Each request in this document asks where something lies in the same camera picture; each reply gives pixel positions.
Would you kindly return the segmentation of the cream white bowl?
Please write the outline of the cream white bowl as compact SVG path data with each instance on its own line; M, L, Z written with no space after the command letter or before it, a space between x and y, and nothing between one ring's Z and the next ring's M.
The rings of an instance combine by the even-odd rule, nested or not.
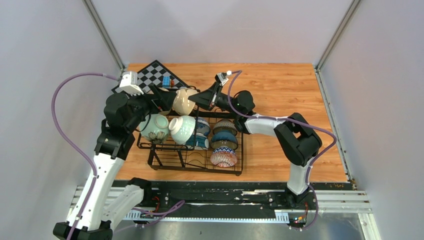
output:
M180 116L189 115L195 107L195 102L189 100L190 96L197 94L197 90L192 88L181 88L176 91L176 97L172 108Z

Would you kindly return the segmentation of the light green celadon bowl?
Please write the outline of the light green celadon bowl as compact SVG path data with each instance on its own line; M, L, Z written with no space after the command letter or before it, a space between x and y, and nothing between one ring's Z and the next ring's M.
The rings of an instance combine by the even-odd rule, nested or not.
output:
M170 135L169 120L161 114L148 115L138 127L141 136L152 144L162 144Z

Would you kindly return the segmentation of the white green striped bowl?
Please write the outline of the white green striped bowl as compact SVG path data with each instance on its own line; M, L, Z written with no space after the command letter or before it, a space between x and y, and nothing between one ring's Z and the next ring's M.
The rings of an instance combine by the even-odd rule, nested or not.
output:
M196 119L189 115L175 117L168 125L171 137L178 145L186 143L192 136L195 128Z

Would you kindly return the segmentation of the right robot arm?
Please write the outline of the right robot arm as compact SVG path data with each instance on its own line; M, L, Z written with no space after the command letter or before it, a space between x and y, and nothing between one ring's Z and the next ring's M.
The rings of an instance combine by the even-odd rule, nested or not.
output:
M306 201L309 188L308 164L318 155L322 140L304 117L295 112L278 120L257 114L252 94L242 90L234 96L222 93L222 87L215 82L207 90L188 98L204 110L217 107L232 113L234 125L243 134L261 134L277 138L282 151L290 161L289 180L283 202L292 209L298 209Z

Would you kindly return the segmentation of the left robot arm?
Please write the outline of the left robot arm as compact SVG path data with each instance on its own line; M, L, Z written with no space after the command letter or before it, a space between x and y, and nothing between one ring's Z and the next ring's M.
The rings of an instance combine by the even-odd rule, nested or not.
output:
M135 141L133 132L154 114L169 111L177 94L151 85L151 94L128 95L124 91L110 95L103 109L105 119L97 138L92 167L70 216L58 222L53 235L60 240L110 240L123 218L136 205L149 206L153 201L151 183L134 177L119 196L105 206L117 173Z

